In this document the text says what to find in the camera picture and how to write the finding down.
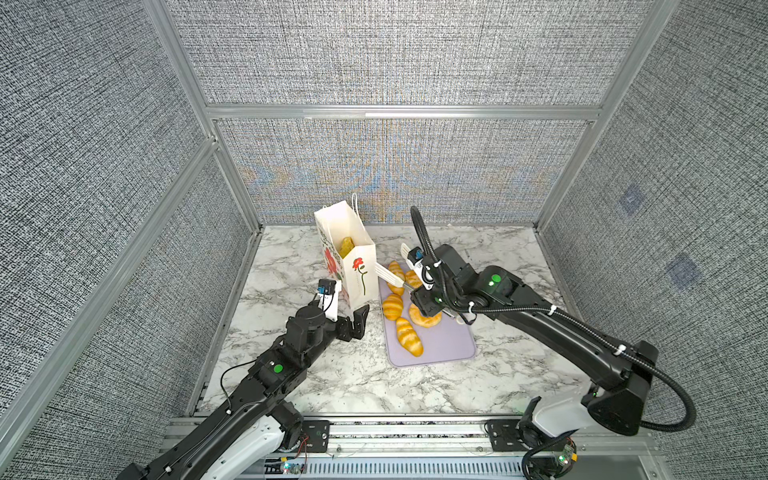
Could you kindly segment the white slotted serving tongs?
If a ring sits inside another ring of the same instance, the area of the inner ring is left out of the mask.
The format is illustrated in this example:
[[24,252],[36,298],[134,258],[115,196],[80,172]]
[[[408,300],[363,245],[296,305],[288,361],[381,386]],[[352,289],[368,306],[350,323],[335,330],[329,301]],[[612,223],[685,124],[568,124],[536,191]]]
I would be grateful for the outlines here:
[[[405,259],[405,255],[402,253],[402,250],[408,251],[411,248],[406,243],[400,244],[400,254],[403,259]],[[397,288],[403,288],[406,292],[412,292],[413,289],[406,283],[404,279],[401,279],[397,275],[395,275],[393,272],[391,272],[385,265],[382,265],[381,263],[377,263],[375,267],[375,271],[377,276],[384,280],[387,283],[390,283]],[[464,317],[456,313],[450,309],[443,309],[442,312],[446,314],[448,317],[453,318],[458,324],[463,324]]]

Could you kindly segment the white paper bag red flower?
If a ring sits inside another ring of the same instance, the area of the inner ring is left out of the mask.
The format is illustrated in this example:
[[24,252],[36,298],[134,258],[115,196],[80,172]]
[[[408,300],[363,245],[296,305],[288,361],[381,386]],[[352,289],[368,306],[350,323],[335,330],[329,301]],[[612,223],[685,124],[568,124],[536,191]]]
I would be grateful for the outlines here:
[[[314,212],[323,246],[323,256],[331,277],[341,282],[342,292],[352,310],[379,298],[379,280],[375,271],[376,246],[360,218],[357,196],[353,204],[342,200]],[[344,259],[338,249],[345,237],[352,237],[355,248]]]

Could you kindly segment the round golden pastry bottom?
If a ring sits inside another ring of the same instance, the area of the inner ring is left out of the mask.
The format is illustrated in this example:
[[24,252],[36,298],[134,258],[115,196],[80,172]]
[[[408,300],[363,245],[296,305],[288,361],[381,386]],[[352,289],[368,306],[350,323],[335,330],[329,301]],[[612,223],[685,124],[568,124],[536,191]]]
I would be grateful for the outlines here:
[[338,249],[339,255],[342,259],[346,258],[352,250],[355,248],[355,243],[352,237],[345,237]]

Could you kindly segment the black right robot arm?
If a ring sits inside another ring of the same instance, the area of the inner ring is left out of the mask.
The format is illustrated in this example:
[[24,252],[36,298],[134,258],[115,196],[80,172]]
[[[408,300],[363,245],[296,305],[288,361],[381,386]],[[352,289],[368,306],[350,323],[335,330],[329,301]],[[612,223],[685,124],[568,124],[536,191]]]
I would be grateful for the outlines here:
[[638,433],[652,376],[621,355],[637,353],[653,362],[655,347],[646,342],[627,346],[600,332],[589,333],[521,278],[499,266],[476,272],[447,244],[437,249],[436,267],[419,247],[406,249],[404,257],[423,283],[411,294],[421,312],[451,310],[465,323],[485,315],[532,336],[589,377],[587,387],[529,402],[517,424],[524,445],[537,447],[591,426],[624,436]]

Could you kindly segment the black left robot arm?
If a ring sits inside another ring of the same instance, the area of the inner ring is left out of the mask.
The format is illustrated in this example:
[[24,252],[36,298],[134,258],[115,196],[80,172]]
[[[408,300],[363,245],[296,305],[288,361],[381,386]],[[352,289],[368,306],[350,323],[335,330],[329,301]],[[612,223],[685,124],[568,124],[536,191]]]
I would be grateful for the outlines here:
[[285,400],[307,377],[309,367],[335,340],[363,338],[370,311],[332,321],[312,302],[288,318],[286,332],[260,354],[226,400],[176,446],[146,466],[132,463],[120,479],[201,479],[218,459],[258,420],[271,416],[278,431],[298,438],[302,417]]

